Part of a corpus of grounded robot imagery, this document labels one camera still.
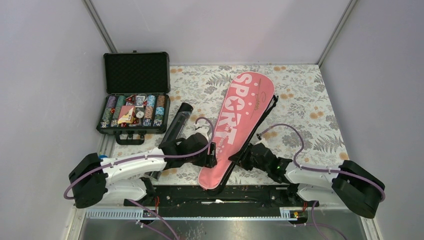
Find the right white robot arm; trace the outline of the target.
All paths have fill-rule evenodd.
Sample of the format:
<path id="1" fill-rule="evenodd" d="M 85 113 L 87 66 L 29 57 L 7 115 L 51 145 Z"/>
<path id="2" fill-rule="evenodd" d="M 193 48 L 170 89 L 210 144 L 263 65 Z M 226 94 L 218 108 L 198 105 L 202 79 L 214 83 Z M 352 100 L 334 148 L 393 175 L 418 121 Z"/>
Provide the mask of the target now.
<path id="1" fill-rule="evenodd" d="M 351 160 L 324 167 L 295 164 L 291 159 L 277 157 L 263 143 L 250 143 L 229 160 L 247 171 L 259 169 L 276 183 L 288 184 L 286 198 L 293 206 L 317 201 L 345 206 L 361 217 L 373 219 L 385 198 L 384 183 Z"/>

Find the black shuttlecock tube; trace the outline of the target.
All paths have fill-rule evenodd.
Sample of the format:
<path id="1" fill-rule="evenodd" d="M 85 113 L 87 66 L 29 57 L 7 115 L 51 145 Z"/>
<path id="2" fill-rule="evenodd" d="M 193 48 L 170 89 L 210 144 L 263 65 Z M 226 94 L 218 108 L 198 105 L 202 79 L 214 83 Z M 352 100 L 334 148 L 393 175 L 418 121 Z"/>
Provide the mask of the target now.
<path id="1" fill-rule="evenodd" d="M 167 143 L 170 143 L 181 135 L 187 121 L 191 117 L 191 114 L 193 112 L 193 106 L 183 102 L 178 111 L 176 112 L 171 124 L 169 125 L 160 145 L 159 148 L 164 147 Z"/>

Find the playing card box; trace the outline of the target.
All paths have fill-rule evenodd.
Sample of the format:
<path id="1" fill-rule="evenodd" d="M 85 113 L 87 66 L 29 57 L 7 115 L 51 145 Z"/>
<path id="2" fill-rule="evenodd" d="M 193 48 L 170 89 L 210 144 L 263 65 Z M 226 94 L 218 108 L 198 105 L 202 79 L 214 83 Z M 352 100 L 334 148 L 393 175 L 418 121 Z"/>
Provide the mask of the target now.
<path id="1" fill-rule="evenodd" d="M 134 105 L 124 105 L 121 107 L 117 123 L 121 124 L 132 124 L 135 117 L 135 106 Z"/>

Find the black poker chip case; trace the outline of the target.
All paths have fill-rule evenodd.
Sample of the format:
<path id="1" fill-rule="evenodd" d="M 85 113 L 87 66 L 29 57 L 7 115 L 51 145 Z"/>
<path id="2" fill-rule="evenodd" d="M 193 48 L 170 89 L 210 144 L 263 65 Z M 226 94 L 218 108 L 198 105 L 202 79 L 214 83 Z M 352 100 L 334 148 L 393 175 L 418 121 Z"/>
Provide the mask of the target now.
<path id="1" fill-rule="evenodd" d="M 165 51 L 105 53 L 107 97 L 96 125 L 119 145 L 141 145 L 147 134 L 167 130 L 170 109 L 170 57 Z M 131 124 L 118 124 L 122 106 L 135 106 Z"/>

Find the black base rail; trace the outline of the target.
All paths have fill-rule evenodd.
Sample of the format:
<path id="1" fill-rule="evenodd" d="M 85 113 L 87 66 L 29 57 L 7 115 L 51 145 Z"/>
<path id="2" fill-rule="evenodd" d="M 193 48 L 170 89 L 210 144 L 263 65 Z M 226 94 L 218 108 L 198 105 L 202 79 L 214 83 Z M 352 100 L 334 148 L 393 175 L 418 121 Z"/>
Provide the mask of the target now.
<path id="1" fill-rule="evenodd" d="M 289 185 L 227 185 L 220 193 L 198 185 L 156 185 L 142 199 L 123 202 L 151 207 L 163 218 L 280 217 L 282 209 L 301 212 L 313 203 Z"/>

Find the floral patterned table mat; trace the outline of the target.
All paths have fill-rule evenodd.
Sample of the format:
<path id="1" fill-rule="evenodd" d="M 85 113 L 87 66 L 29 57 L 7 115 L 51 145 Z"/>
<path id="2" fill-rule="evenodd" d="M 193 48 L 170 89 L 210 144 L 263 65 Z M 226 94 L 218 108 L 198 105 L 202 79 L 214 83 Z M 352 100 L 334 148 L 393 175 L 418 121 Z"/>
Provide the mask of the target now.
<path id="1" fill-rule="evenodd" d="M 321 71 L 312 64 L 172 66 L 168 118 L 184 102 L 193 106 L 183 138 L 194 133 L 195 121 L 217 121 L 232 79 L 243 72 L 263 74 L 274 83 L 278 102 L 258 128 L 273 154 L 319 166 L 349 158 Z"/>

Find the pink racket cover bag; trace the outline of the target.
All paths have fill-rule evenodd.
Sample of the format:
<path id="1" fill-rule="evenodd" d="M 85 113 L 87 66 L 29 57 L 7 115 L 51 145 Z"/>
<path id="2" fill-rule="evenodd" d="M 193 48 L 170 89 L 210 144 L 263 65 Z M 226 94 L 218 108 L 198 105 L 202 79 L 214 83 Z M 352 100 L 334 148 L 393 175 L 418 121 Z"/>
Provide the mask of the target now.
<path id="1" fill-rule="evenodd" d="M 258 72 L 242 72 L 231 81 L 214 128 L 217 164 L 203 167 L 198 175 L 198 184 L 209 195 L 216 196 L 225 188 L 236 166 L 230 158 L 250 142 L 275 106 L 274 92 L 273 81 Z"/>

